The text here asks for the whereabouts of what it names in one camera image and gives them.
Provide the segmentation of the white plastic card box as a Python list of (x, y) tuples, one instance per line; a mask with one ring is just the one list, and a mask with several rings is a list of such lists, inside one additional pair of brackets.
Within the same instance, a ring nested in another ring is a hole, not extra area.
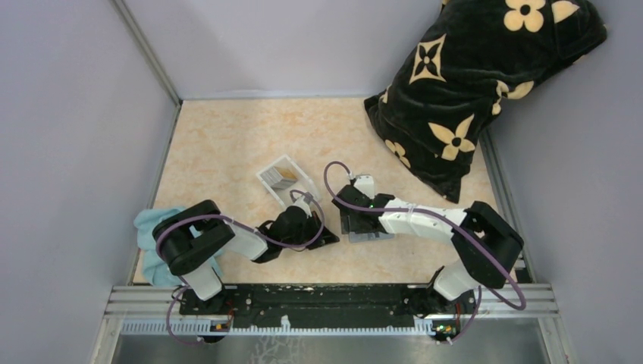
[(292, 205), (299, 196), (291, 194), (292, 190), (309, 193), (316, 202), (322, 201), (313, 179), (288, 154), (283, 154), (257, 171), (256, 177), (282, 209)]

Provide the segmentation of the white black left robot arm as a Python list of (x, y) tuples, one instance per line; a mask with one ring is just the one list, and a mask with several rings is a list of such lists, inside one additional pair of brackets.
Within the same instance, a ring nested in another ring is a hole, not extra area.
[(207, 199), (157, 224), (152, 236), (170, 273), (195, 293), (199, 306), (210, 314), (227, 304), (223, 283), (209, 262), (217, 253), (231, 251), (261, 264), (278, 258), (284, 248), (318, 249), (340, 240), (326, 227), (324, 213), (305, 197), (258, 227), (223, 215)]

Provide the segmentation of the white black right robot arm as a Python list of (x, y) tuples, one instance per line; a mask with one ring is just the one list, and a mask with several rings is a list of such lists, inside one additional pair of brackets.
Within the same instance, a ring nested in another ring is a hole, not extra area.
[(427, 238), (452, 246), (457, 260), (432, 278), (427, 302), (435, 312), (447, 312), (463, 293), (484, 287), (492, 293), (509, 284), (524, 299), (510, 272), (524, 247), (520, 235), (487, 203), (468, 208), (432, 208), (393, 195), (364, 193), (348, 184), (333, 197), (360, 234), (374, 232)]

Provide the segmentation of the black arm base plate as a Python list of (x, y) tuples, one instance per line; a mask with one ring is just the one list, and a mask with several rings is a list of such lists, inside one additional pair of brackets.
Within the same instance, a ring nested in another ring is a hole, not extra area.
[(232, 309), (384, 309), (417, 316), (471, 313), (473, 291), (453, 302), (439, 299), (427, 284), (233, 284), (209, 300), (187, 290), (179, 299), (182, 315), (223, 315)]

